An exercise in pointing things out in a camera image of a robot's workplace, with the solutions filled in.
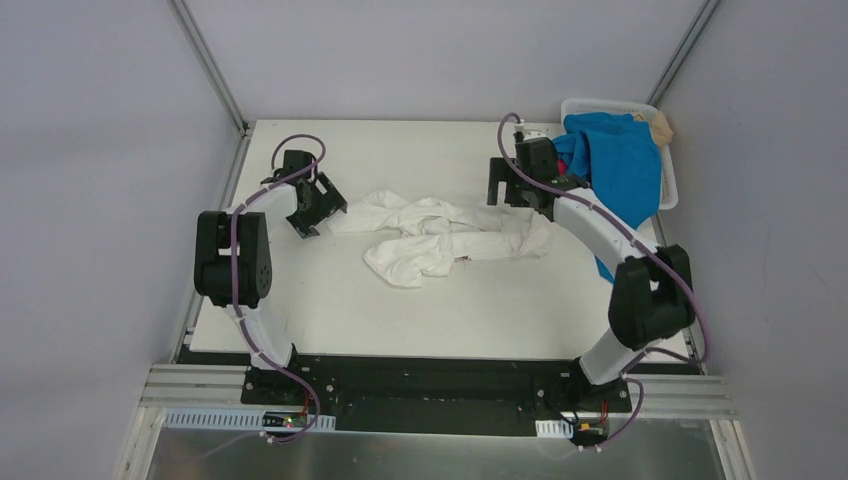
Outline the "white t shirt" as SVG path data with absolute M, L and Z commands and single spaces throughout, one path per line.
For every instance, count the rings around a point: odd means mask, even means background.
M 414 289 L 426 277 L 446 277 L 458 261 L 542 258 L 551 248 L 554 224 L 532 209 L 461 206 L 427 197 L 411 201 L 377 190 L 333 215 L 334 234 L 396 232 L 371 246 L 366 265 L 393 287 Z

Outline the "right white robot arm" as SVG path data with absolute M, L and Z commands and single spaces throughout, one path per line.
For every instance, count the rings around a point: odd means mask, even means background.
M 517 126 L 513 139 L 514 156 L 490 161 L 488 204 L 535 210 L 580 240 L 613 277 L 608 328 L 573 361 L 566 380 L 567 404 L 590 410 L 660 341 L 694 323 L 689 257 L 641 236 L 585 181 L 561 172 L 548 136 Z

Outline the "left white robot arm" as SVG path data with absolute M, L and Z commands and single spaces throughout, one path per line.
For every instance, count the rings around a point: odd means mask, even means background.
M 258 191 L 229 210 L 203 211 L 197 219 L 194 288 L 227 313 L 248 346 L 251 365 L 272 371 L 267 391 L 286 405 L 303 396 L 305 378 L 289 367 L 293 342 L 275 339 L 267 329 L 273 317 L 270 233 L 289 226 L 301 239 L 317 237 L 319 224 L 347 210 L 344 196 L 317 168 L 322 159 L 286 150 L 282 165 Z

